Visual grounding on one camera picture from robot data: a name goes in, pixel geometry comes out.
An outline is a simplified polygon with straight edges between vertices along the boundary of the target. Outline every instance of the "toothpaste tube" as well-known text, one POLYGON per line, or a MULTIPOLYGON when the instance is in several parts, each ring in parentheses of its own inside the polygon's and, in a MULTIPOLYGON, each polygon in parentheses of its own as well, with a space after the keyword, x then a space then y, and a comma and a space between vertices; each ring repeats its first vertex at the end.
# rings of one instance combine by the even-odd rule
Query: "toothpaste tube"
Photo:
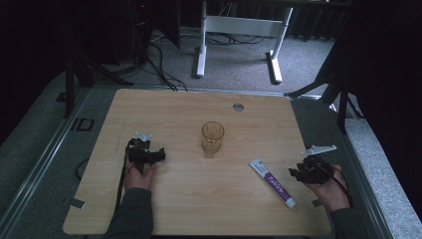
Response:
POLYGON ((273 188, 273 190, 279 195, 279 197, 286 203, 289 208, 296 205, 295 199, 289 194, 289 192, 282 186, 276 177, 271 174, 264 163, 259 159, 252 160, 249 165, 261 175, 262 178, 273 188))

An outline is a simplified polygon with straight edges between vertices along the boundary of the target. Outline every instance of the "black sleeve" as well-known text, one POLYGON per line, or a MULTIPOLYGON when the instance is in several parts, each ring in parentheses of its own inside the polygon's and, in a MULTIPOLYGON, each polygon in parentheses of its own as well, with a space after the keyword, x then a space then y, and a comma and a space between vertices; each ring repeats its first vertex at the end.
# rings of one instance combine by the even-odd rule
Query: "black sleeve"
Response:
POLYGON ((153 228, 151 191, 131 188, 114 214, 104 239, 147 239, 153 228))
POLYGON ((357 211, 343 208, 330 214, 335 228, 335 239, 365 239, 366 228, 357 211))

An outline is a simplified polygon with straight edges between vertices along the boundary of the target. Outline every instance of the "white stand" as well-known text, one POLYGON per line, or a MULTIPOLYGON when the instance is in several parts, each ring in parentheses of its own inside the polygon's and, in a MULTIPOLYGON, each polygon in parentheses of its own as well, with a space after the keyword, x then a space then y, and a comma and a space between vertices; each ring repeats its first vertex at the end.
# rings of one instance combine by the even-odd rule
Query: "white stand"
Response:
POLYGON ((282 47, 286 30, 289 26, 289 20, 292 15, 293 8, 288 8, 283 21, 268 21, 246 18, 232 18, 220 16, 207 16, 206 1, 202 3, 202 21, 201 21, 201 47, 199 50, 197 76, 202 78, 205 71, 205 58, 207 46, 205 45, 205 37, 207 32, 230 33, 239 35, 251 35, 261 37, 277 38, 274 51, 270 51, 270 64, 274 80, 277 83, 283 81, 279 66, 279 52, 282 47))

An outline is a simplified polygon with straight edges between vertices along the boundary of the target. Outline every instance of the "glass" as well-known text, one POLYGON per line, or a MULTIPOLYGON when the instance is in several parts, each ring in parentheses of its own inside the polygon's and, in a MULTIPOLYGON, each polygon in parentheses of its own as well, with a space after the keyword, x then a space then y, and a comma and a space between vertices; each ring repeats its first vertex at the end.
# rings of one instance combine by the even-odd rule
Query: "glass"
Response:
POLYGON ((224 135, 224 127, 218 122, 209 121, 202 126, 202 149, 205 157, 211 158, 220 150, 224 135))

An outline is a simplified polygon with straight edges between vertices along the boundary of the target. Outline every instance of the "hand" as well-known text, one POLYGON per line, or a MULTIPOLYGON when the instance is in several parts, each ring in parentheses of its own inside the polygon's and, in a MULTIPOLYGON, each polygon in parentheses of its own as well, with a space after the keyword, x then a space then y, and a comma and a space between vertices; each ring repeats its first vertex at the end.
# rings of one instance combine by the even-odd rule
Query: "hand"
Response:
POLYGON ((156 165, 153 164, 146 175, 142 175, 134 165, 128 160, 126 162, 126 177, 124 178, 123 186, 124 190, 128 190, 133 187, 139 187, 147 190, 151 190, 152 176, 155 172, 156 165))
MULTIPOLYGON (((333 167, 341 171, 341 166, 333 165, 333 167)), ((334 177, 346 187, 345 181, 341 177, 339 171, 334 170, 334 177)), ((347 196, 341 190, 340 186, 332 179, 323 185, 309 183, 304 183, 304 185, 314 192, 317 198, 319 198, 320 203, 322 203, 329 212, 350 207, 347 196)))

